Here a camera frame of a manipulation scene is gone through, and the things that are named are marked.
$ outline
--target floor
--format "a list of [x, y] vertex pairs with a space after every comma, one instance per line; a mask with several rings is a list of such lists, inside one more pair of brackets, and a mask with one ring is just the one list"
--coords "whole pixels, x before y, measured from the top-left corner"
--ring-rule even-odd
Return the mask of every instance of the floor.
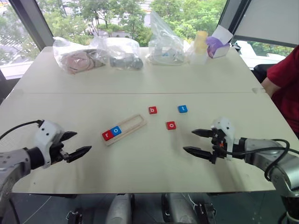
[[[110, 203], [115, 195], [78, 195], [76, 198], [35, 194], [13, 194], [22, 224], [67, 224], [70, 210], [83, 208], [84, 224], [105, 222]], [[280, 196], [275, 191], [232, 193], [212, 196], [217, 209], [218, 224], [272, 224], [284, 212]], [[135, 194], [133, 223], [163, 223], [161, 194]], [[7, 208], [4, 224], [15, 224], [12, 208]]]

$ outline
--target plastic bag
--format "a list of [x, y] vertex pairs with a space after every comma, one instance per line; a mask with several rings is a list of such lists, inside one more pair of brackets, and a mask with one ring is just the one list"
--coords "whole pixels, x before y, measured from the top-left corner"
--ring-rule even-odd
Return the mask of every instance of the plastic bag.
[[91, 45], [104, 46], [109, 54], [109, 65], [118, 69], [138, 70], [143, 67], [140, 58], [139, 43], [122, 37], [95, 37]]
[[104, 45], [84, 46], [61, 37], [55, 38], [53, 51], [57, 64], [71, 74], [103, 66], [109, 58]]
[[153, 36], [147, 60], [152, 64], [180, 65], [185, 62], [184, 41], [154, 11], [150, 14]]

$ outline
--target person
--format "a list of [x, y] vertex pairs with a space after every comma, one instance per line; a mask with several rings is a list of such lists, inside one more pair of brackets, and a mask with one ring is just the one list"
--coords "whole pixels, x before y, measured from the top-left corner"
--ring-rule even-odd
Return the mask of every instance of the person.
[[299, 139], [299, 45], [267, 70], [262, 86]]

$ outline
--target black chair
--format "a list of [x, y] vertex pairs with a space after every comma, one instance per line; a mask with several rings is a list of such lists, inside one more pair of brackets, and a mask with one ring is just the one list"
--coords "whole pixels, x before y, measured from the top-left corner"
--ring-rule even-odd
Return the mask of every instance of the black chair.
[[257, 78], [257, 80], [262, 83], [263, 80], [267, 77], [268, 68], [272, 67], [275, 64], [258, 64], [253, 68], [253, 74]]

